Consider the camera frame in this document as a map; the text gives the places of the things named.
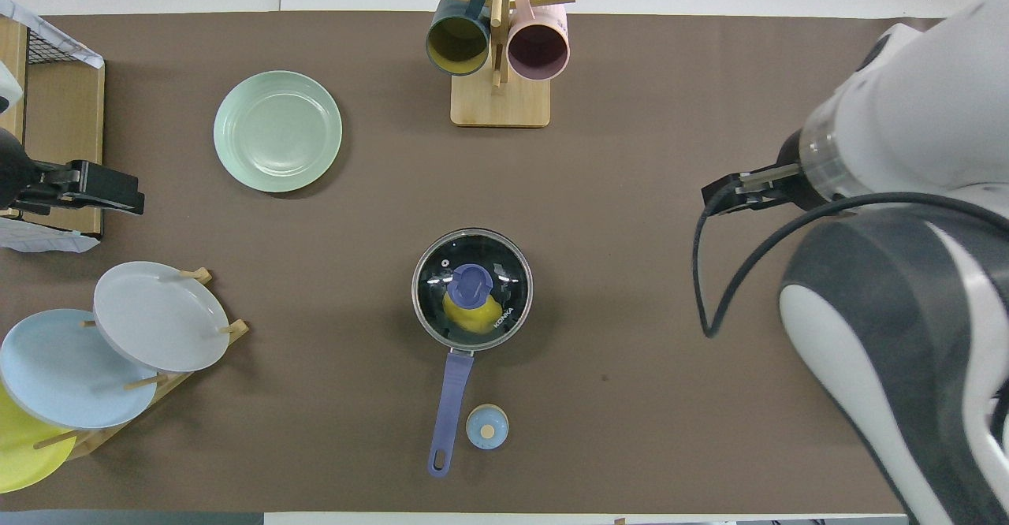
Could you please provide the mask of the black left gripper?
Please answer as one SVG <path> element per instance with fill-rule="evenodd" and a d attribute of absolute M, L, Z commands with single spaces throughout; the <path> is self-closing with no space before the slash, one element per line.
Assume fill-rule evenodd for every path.
<path fill-rule="evenodd" d="M 69 185 L 79 180 L 78 201 L 65 199 Z M 2 209 L 15 209 L 36 215 L 48 215 L 51 209 L 96 207 L 143 215 L 145 195 L 140 180 L 133 174 L 90 161 L 79 161 L 79 170 L 71 165 L 32 161 L 21 142 L 11 132 L 1 130 L 1 203 Z"/>

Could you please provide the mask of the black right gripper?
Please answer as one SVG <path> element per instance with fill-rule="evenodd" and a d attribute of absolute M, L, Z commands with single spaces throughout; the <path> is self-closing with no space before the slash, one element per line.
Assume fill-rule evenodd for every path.
<path fill-rule="evenodd" d="M 703 187 L 704 217 L 724 215 L 747 208 L 747 201 L 761 204 L 796 205 L 803 211 L 825 205 L 804 173 L 800 162 L 801 132 L 786 138 L 776 161 L 740 176 L 723 176 Z"/>

